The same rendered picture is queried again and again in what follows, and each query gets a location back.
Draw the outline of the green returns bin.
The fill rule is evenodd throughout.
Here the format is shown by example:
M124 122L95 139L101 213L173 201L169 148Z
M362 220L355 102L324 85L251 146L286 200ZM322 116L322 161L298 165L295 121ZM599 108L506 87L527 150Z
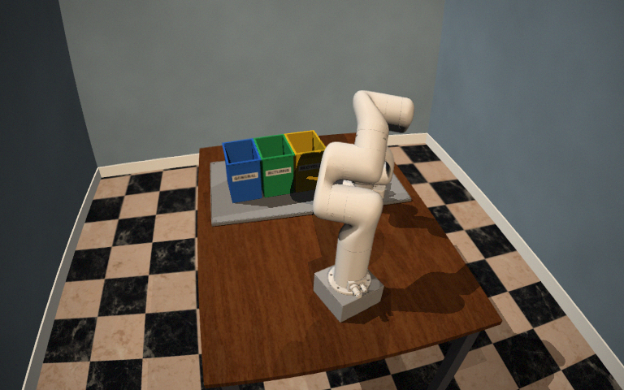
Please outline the green returns bin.
M293 156L295 154L285 135L263 136L253 138L253 140L262 160L260 167L264 197L294 193Z

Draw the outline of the yellow open-top bin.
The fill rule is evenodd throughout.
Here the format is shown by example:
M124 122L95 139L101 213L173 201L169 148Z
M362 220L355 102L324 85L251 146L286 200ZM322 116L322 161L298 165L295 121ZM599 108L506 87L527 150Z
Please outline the yellow open-top bin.
M296 193L316 189L326 146L314 130L284 135L295 154L293 156L293 182Z

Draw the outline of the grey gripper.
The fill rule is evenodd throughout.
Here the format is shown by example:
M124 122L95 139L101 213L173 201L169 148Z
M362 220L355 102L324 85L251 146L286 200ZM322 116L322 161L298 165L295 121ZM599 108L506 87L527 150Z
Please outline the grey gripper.
M351 185L354 186L354 182L348 181L348 180L344 180L343 181L344 185ZM379 193L381 195L382 198L384 198L384 191L385 191L385 187L386 185L374 185L374 187L371 190L376 191L377 193Z

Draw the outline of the blue bin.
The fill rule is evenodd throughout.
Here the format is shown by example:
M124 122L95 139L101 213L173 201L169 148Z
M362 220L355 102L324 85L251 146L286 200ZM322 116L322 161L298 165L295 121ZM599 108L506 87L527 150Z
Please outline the blue bin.
M262 198L260 155L254 139L222 143L232 203Z

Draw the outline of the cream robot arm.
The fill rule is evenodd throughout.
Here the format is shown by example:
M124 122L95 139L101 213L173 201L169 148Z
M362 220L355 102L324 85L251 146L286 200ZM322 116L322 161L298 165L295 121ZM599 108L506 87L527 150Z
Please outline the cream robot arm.
M384 205L371 189L391 182L394 157L387 146L388 134L407 131L414 103L407 97L362 90L353 96L353 110L355 143L332 142L324 150L313 212L320 219L344 223L338 235L335 271L334 267L330 270L328 282L338 293L361 298L371 284L367 270ZM354 186L335 184L337 180L354 182Z

